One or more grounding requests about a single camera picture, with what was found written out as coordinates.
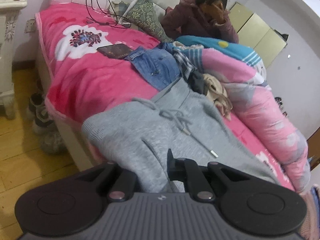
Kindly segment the grey drawstring sweatpants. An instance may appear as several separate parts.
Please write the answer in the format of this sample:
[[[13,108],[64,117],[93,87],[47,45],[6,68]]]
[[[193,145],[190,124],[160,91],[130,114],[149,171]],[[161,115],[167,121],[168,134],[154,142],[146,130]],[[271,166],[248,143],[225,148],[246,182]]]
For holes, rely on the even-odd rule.
[[[134,172],[145,192],[182,192],[169,180],[167,155],[205,166],[217,161],[260,179],[277,183],[225,125],[204,95],[178,79],[150,100],[134,98],[91,116],[82,132],[109,161]]]

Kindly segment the grey floral pillow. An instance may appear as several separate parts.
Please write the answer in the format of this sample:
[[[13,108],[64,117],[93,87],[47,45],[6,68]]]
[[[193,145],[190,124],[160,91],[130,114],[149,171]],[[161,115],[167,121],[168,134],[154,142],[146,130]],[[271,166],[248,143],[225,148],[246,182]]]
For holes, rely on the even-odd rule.
[[[145,33],[160,42],[173,42],[173,39],[166,35],[160,24],[153,0],[133,0],[123,16],[124,20],[140,27]]]

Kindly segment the plaid shirt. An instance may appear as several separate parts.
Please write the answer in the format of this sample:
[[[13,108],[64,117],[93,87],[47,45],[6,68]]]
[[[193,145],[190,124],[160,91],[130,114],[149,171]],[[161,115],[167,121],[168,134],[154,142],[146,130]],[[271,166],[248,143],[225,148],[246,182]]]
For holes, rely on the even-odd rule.
[[[175,58],[178,67],[180,69],[180,72],[182,74],[182,77],[187,82],[191,75],[198,71],[198,68],[195,67],[191,61],[183,54],[179,49],[173,48],[173,57]]]

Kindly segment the blue denim jeans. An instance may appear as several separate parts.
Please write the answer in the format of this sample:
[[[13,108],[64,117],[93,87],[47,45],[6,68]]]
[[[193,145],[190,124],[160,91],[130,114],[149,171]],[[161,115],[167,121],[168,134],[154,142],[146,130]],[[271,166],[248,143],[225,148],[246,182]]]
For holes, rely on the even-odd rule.
[[[182,53],[182,49],[170,43],[161,43],[153,49],[138,47],[125,57],[125,60],[131,62],[136,71],[153,88],[161,91],[178,78],[183,78],[178,64],[172,55],[173,48],[179,49]],[[202,74],[198,70],[191,75],[187,83],[192,87],[197,81],[201,81],[201,79]]]

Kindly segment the pink patchwork quilt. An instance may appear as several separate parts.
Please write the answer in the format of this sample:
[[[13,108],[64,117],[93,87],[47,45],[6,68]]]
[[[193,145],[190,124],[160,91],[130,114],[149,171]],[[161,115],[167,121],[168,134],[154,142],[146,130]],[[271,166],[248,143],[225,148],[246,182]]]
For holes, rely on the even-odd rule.
[[[302,192],[310,180],[308,144],[280,110],[257,52],[241,44],[189,35],[179,37],[174,45],[198,70],[221,82],[234,114],[280,163],[294,189]]]

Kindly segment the beige crumpled garment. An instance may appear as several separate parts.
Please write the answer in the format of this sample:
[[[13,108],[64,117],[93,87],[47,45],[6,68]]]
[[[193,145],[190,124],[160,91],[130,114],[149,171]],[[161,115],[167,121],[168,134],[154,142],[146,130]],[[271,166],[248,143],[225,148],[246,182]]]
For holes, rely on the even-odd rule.
[[[214,104],[224,118],[231,121],[233,105],[228,97],[227,90],[216,77],[210,74],[203,74],[203,78],[207,91],[206,98]]]

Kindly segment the white carved nightstand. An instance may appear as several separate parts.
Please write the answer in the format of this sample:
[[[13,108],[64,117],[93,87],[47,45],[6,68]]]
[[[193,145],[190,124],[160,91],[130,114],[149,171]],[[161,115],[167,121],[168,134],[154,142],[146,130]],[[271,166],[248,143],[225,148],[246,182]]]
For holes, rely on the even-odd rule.
[[[15,28],[19,13],[27,6],[27,0],[1,0],[1,106],[8,119],[15,118],[14,84],[12,83],[12,57]]]

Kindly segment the pink floral fleece blanket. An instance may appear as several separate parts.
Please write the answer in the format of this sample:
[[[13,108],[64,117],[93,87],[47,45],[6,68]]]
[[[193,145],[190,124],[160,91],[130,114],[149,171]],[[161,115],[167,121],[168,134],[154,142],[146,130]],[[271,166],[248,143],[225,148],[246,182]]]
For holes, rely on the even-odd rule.
[[[133,29],[88,24],[85,8],[74,3],[52,5],[36,15],[36,22],[51,77],[45,104],[52,116],[75,129],[82,131],[82,124],[91,116],[134,98],[150,100],[162,91],[145,81],[129,61],[110,59],[97,51],[99,46],[119,43],[152,49],[158,45],[154,37]],[[271,169],[277,184],[295,191],[280,163],[244,126],[257,149],[247,148],[245,141],[233,135]]]

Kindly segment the yellow-green cabinet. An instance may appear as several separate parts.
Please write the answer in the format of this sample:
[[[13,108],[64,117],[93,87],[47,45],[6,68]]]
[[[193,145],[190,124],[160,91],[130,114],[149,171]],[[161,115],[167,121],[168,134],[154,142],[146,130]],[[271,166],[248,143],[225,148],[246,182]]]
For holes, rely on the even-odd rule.
[[[254,49],[262,58],[266,68],[287,45],[287,38],[284,35],[238,2],[229,10],[229,18],[238,33],[239,43]]]

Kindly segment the dark shoes on floor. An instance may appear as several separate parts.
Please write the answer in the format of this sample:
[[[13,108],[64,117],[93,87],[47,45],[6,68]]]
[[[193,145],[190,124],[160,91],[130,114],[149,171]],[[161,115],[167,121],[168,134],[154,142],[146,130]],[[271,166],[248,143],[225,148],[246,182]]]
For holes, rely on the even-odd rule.
[[[49,115],[43,95],[34,93],[29,98],[27,116],[33,121],[33,132],[39,136],[41,150],[47,154],[62,154],[67,148],[55,121]]]

